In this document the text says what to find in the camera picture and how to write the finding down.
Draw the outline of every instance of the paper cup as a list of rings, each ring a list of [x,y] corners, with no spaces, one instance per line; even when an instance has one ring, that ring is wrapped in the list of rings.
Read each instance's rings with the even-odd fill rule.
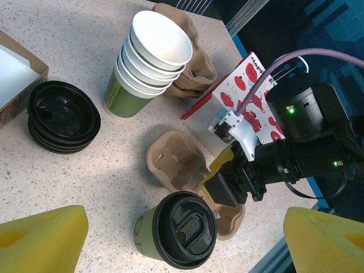
[[[216,222],[205,201],[191,192],[175,192],[143,214],[133,227],[136,249],[178,269],[201,266],[216,241]]]
[[[118,68],[120,69],[120,73],[121,75],[125,78],[125,80],[127,80],[127,82],[129,82],[129,84],[131,84],[133,87],[137,88],[138,90],[147,92],[147,93],[159,93],[161,90],[168,88],[171,84],[172,81],[170,81],[168,83],[168,85],[166,86],[151,86],[151,85],[147,85],[145,83],[143,83],[142,81],[139,81],[136,77],[133,76],[133,74],[131,74],[131,72],[126,68],[123,56],[121,54],[122,48],[119,51],[119,55],[118,55]]]
[[[108,113],[121,118],[130,118],[164,91],[165,89],[159,93],[146,93],[133,87],[121,75],[118,58],[116,58],[115,67],[106,88],[104,104]]]
[[[183,70],[186,68],[186,65],[184,64],[178,71],[171,72],[171,71],[163,71],[159,68],[153,67],[148,62],[143,60],[142,57],[140,57],[138,53],[135,51],[133,45],[131,44],[130,31],[129,34],[125,37],[124,46],[133,63],[137,67],[139,67],[142,71],[156,78],[174,78],[176,75],[182,73]]]
[[[176,71],[192,57],[187,34],[170,18],[154,11],[140,11],[133,18],[131,42],[151,65]]]
[[[170,85],[171,82],[177,80],[178,77],[180,76],[180,74],[177,74],[174,78],[157,78],[153,77],[152,75],[148,75],[148,73],[142,71],[140,68],[137,67],[137,65],[133,63],[124,45],[121,49],[121,55],[127,70],[129,70],[129,72],[134,77],[136,77],[144,84],[151,85],[153,87],[164,87]]]

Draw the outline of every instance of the table surface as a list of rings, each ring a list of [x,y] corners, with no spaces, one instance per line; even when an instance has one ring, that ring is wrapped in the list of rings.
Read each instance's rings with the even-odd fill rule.
[[[131,243],[135,220],[168,194],[150,174],[146,152],[160,134],[175,129],[189,135],[208,163],[213,160],[182,124],[180,100],[158,97],[125,120],[112,118],[102,106],[134,14],[153,5],[143,0],[9,0],[0,9],[1,30],[49,65],[49,80],[69,82],[87,93],[101,115],[91,145],[68,156],[45,151],[31,139],[26,110],[0,130],[0,222],[83,205],[89,232],[76,272],[178,272],[142,256]],[[221,79],[241,56],[222,21],[190,16]],[[297,187],[312,194],[307,182]],[[248,272],[283,236],[287,208],[315,203],[295,196],[283,183],[267,189],[262,202],[248,199],[238,233],[217,241],[210,259],[194,272]]]

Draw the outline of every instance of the cardboard box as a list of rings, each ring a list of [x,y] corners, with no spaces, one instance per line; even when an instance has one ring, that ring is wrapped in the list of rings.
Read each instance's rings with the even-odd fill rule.
[[[27,106],[29,95],[38,84],[44,82],[48,78],[49,67],[39,60],[34,54],[26,50],[19,43],[0,31],[0,44],[4,47],[19,54],[21,57],[29,60],[30,67],[39,74],[39,77],[34,80],[28,87],[21,90],[12,100],[0,109],[0,128],[11,121],[17,114],[24,110]]]
[[[182,116],[181,119],[186,127],[213,156],[219,155],[228,144],[208,130],[211,121],[214,121],[214,117],[220,109],[236,110],[264,71],[265,68],[257,56],[250,52],[231,74],[226,75]],[[262,144],[284,138],[283,132],[274,120],[265,100],[265,95],[274,85],[276,82],[271,76],[268,76],[243,112],[244,119],[252,125]]]

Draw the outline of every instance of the stacked black lids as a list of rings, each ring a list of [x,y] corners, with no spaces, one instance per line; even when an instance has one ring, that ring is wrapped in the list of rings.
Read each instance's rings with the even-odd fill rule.
[[[91,99],[79,88],[47,81],[31,93],[28,129],[39,146],[57,154],[86,148],[97,135],[101,119]]]

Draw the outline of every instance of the red and white paper bag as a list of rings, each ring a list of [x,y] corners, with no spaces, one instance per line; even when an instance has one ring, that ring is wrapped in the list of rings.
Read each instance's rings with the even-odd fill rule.
[[[185,125],[214,156],[227,144],[208,130],[209,122],[222,107],[236,110],[264,71],[257,56],[250,52],[231,74],[225,76],[182,117]],[[265,99],[268,91],[276,84],[268,76],[243,112],[244,119],[249,121],[263,144],[284,138]]]

